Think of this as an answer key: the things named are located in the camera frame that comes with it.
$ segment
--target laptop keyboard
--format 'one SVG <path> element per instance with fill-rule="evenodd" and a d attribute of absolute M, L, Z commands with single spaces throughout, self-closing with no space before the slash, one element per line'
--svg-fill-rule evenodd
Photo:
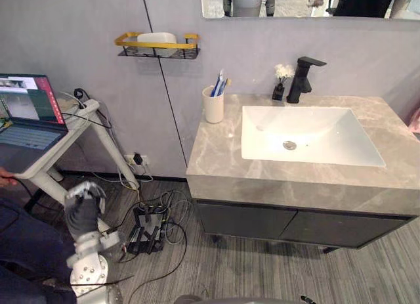
<path fill-rule="evenodd" d="M 59 136 L 59 133 L 22 128 L 13 125 L 0 134 L 0 143 L 44 150 Z"/>

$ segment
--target plug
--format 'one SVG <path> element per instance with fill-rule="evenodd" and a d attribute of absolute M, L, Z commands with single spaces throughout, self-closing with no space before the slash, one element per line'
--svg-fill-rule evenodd
<path fill-rule="evenodd" d="M 136 163 L 136 165 L 142 165 L 143 164 L 143 158 L 139 153 L 134 153 L 133 159 L 134 159 L 134 162 Z"/>

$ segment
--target sink drain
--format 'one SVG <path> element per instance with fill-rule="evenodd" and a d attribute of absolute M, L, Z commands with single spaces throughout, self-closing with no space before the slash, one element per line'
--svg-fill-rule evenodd
<path fill-rule="evenodd" d="M 293 151 L 294 149 L 296 149 L 297 145 L 296 145 L 296 143 L 294 143 L 292 141 L 285 141 L 285 142 L 283 142 L 283 147 L 286 150 Z"/>

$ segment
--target white sink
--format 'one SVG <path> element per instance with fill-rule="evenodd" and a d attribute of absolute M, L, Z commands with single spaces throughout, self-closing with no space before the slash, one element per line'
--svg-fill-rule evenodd
<path fill-rule="evenodd" d="M 243 106 L 242 158 L 385 166 L 349 108 Z"/>

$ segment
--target black faucet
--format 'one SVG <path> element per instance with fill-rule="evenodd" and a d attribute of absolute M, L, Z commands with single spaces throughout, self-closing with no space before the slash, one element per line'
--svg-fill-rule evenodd
<path fill-rule="evenodd" d="M 312 87 L 309 84 L 309 80 L 307 78 L 309 68 L 311 65 L 314 66 L 325 66 L 326 63 L 309 58 L 307 56 L 302 56 L 297 59 L 297 68 L 295 72 L 295 77 L 291 83 L 290 92 L 287 96 L 287 102 L 292 104 L 297 104 L 299 102 L 299 97 L 301 93 L 310 93 Z"/>

